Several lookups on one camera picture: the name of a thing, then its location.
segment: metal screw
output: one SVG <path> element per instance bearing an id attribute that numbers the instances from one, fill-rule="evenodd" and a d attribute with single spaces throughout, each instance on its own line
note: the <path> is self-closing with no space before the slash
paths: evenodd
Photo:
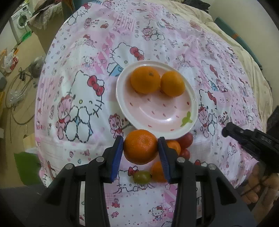
<path id="1" fill-rule="evenodd" d="M 211 170 L 215 170 L 217 167 L 214 164 L 208 164 L 208 168 Z"/>
<path id="2" fill-rule="evenodd" d="M 68 164 L 65 166 L 65 169 L 71 169 L 72 167 L 73 167 L 73 164 L 68 163 Z"/>
<path id="3" fill-rule="evenodd" d="M 183 157 L 178 157 L 178 158 L 177 158 L 177 161 L 178 161 L 178 162 L 185 162 L 185 158 L 183 158 Z"/>
<path id="4" fill-rule="evenodd" d="M 103 162 L 104 160 L 105 160 L 105 159 L 104 159 L 102 156 L 96 158 L 96 161 L 97 161 L 97 162 Z"/>

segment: bed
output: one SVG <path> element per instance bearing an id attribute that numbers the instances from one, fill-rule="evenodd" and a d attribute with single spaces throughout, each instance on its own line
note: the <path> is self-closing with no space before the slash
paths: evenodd
<path id="1" fill-rule="evenodd" d="M 35 138 L 45 186 L 67 163 L 86 164 L 117 135 L 134 130 L 116 101 L 116 80 L 126 65 L 148 59 L 176 68 L 196 91 L 199 116 L 191 131 L 190 161 L 216 164 L 234 187 L 245 180 L 257 161 L 221 130 L 229 121 L 266 130 L 272 96 L 252 57 L 210 15 L 193 7 L 165 0 L 97 0 L 60 28 L 40 77 Z M 177 186 L 139 185 L 131 178 L 154 161 L 135 165 L 122 157 L 117 179 L 105 185 L 111 226 L 170 226 Z M 83 225 L 85 218 L 82 184 Z"/>

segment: black gripper frame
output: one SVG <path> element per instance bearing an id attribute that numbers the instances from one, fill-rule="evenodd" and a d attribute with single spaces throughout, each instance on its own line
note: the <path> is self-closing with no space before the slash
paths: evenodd
<path id="1" fill-rule="evenodd" d="M 117 136 L 113 146 L 105 149 L 102 162 L 98 162 L 102 160 L 98 157 L 86 165 L 65 165 L 29 213 L 27 227 L 82 227 L 79 220 L 82 181 L 85 181 L 85 225 L 109 227 L 104 183 L 114 181 L 112 162 L 119 146 L 123 151 L 122 136 Z"/>
<path id="2" fill-rule="evenodd" d="M 167 146 L 164 137 L 158 139 L 158 150 L 164 173 L 168 172 L 165 178 L 170 184 L 178 184 L 172 227 L 196 226 L 197 181 L 201 184 L 202 197 L 202 224 L 199 226 L 257 226 L 247 205 L 216 165 L 203 167 L 177 159 L 176 151 Z"/>
<path id="3" fill-rule="evenodd" d="M 105 203 L 104 183 L 112 183 L 112 160 L 123 143 L 118 136 L 113 147 L 87 165 L 67 164 L 43 193 L 27 218 L 27 227 L 82 227 L 79 223 L 80 186 L 85 181 L 85 226 L 110 227 Z M 255 227 L 256 222 L 226 177 L 213 164 L 196 166 L 185 160 L 178 162 L 174 149 L 164 137 L 158 139 L 163 168 L 170 184 L 178 183 L 172 227 L 196 226 L 196 182 L 201 182 L 201 227 Z"/>
<path id="4" fill-rule="evenodd" d="M 224 137 L 234 138 L 256 160 L 264 162 L 271 172 L 279 172 L 279 141 L 257 129 L 242 129 L 229 122 L 222 130 Z"/>

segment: washing machine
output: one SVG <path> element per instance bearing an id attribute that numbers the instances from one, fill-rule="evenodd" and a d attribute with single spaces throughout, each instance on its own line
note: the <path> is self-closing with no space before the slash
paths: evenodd
<path id="1" fill-rule="evenodd" d="M 28 3 L 23 5 L 18 11 L 16 11 L 9 19 L 12 32 L 18 44 L 21 43 L 22 37 L 31 29 L 27 26 L 27 21 L 32 17 L 29 11 Z"/>

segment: beige bedsheet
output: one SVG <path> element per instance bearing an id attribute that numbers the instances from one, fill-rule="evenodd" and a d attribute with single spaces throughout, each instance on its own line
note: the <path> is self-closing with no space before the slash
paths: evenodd
<path id="1" fill-rule="evenodd" d="M 172 13 L 177 13 L 186 20 L 193 20 L 198 23 L 203 29 L 217 33 L 222 39 L 229 43 L 234 52 L 238 55 L 247 76 L 250 80 L 251 88 L 254 92 L 254 97 L 258 104 L 259 116 L 263 124 L 264 132 L 266 131 L 266 122 L 273 112 L 273 101 L 270 87 L 263 77 L 261 70 L 251 55 L 244 50 L 240 44 L 224 33 L 212 20 L 212 17 L 206 12 L 194 7 L 181 4 L 179 2 L 168 0 L 148 0 L 149 2 L 164 5 Z"/>

